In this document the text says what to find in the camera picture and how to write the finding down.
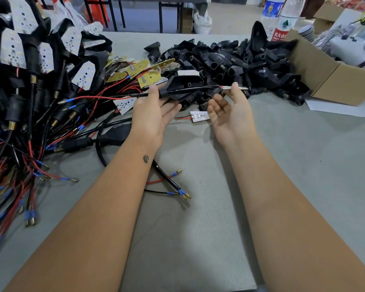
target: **water bottle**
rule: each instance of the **water bottle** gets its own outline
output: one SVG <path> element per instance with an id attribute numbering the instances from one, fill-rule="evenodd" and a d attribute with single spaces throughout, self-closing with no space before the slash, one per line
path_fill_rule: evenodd
<path id="1" fill-rule="evenodd" d="M 287 0 L 285 2 L 271 41 L 284 40 L 289 30 L 295 26 L 295 23 L 299 19 L 305 2 L 306 0 Z"/>
<path id="2" fill-rule="evenodd" d="M 266 0 L 262 11 L 261 23 L 265 28 L 268 39 L 271 38 L 273 30 L 276 27 L 277 19 L 285 0 Z"/>

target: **white paper sheet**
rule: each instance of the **white paper sheet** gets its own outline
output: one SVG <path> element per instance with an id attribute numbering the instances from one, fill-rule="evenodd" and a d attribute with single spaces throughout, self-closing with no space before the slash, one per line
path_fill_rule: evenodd
<path id="1" fill-rule="evenodd" d="M 322 99 L 310 98 L 306 100 L 306 103 L 312 111 L 331 112 L 365 118 L 365 102 L 361 103 L 358 107 L 354 107 Z"/>

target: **white plastic bag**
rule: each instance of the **white plastic bag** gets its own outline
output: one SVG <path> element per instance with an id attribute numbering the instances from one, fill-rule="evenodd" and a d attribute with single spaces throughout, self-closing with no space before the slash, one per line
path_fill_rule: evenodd
<path id="1" fill-rule="evenodd" d="M 212 28 L 212 18 L 208 14 L 208 10 L 204 16 L 200 16 L 198 12 L 193 14 L 193 27 L 196 34 L 209 34 Z"/>

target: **finger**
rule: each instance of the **finger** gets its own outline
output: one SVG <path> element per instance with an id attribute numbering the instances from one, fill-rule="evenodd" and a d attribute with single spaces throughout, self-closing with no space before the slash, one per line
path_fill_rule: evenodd
<path id="1" fill-rule="evenodd" d="M 179 104 L 178 101 L 171 101 L 165 103 L 163 106 L 161 106 L 161 115 L 164 116 L 168 112 L 170 112 L 177 104 Z"/>
<path id="2" fill-rule="evenodd" d="M 214 100 L 214 99 L 210 99 L 208 102 L 208 106 L 211 105 L 214 108 L 214 111 L 216 112 L 216 114 L 220 117 L 222 115 L 224 115 L 226 112 L 221 108 L 221 106 L 219 105 L 219 103 Z"/>
<path id="3" fill-rule="evenodd" d="M 158 88 L 156 85 L 151 84 L 149 87 L 149 95 L 147 96 L 151 101 L 158 101 L 160 98 L 160 93 L 158 92 Z"/>
<path id="4" fill-rule="evenodd" d="M 235 103 L 247 101 L 245 94 L 243 94 L 243 92 L 239 89 L 238 83 L 236 82 L 232 83 L 231 90 L 228 95 Z"/>
<path id="5" fill-rule="evenodd" d="M 178 103 L 174 108 L 172 108 L 169 112 L 167 112 L 163 117 L 163 122 L 165 126 L 170 123 L 170 121 L 174 118 L 174 116 L 180 111 L 183 106 Z"/>
<path id="6" fill-rule="evenodd" d="M 225 112 L 229 112 L 231 110 L 230 103 L 225 100 L 224 97 L 222 97 L 220 94 L 215 94 L 214 100 L 219 104 L 221 108 L 223 108 Z"/>
<path id="7" fill-rule="evenodd" d="M 170 99 L 169 97 L 160 98 L 159 101 L 158 101 L 158 105 L 160 107 L 163 106 L 169 99 Z"/>
<path id="8" fill-rule="evenodd" d="M 215 102 L 215 100 L 213 100 L 213 99 L 210 99 L 208 102 L 207 112 L 208 112 L 209 118 L 211 120 L 211 123 L 214 123 L 215 120 L 218 118 L 218 115 L 216 114 L 216 112 L 214 110 L 214 106 L 211 104 L 212 101 Z"/>

